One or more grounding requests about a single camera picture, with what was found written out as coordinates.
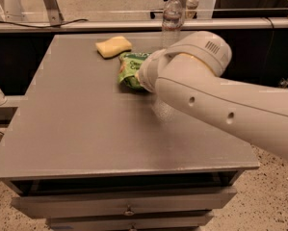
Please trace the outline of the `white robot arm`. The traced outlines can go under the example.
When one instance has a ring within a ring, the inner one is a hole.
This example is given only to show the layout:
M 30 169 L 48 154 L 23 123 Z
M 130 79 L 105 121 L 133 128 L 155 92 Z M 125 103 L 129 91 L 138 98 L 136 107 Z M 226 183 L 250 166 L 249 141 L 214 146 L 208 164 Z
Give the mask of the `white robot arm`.
M 288 161 L 288 89 L 224 79 L 231 57 L 220 36 L 196 31 L 152 53 L 137 78 L 174 109 Z

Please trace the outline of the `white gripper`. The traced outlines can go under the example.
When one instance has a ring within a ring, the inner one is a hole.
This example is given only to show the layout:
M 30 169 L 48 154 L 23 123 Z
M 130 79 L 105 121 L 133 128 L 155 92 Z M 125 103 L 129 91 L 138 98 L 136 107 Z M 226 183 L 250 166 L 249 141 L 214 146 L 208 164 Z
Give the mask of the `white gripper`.
M 165 54 L 165 49 L 157 50 L 149 55 L 135 74 L 140 85 L 149 92 L 155 92 L 155 82 L 158 77 L 159 61 Z

